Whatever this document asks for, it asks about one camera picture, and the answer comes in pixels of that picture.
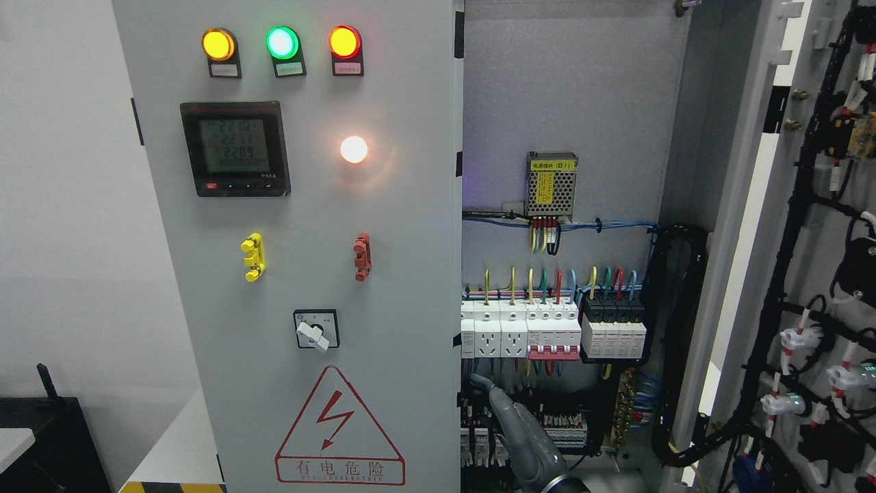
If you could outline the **dark grey robot hand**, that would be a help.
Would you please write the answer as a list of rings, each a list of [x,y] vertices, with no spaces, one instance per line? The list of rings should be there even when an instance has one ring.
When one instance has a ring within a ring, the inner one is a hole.
[[[512,399],[482,375],[470,377],[472,385],[488,396],[493,415],[500,421],[501,441],[510,455],[513,473],[526,492],[548,492],[569,473],[567,462],[544,428],[525,406]]]

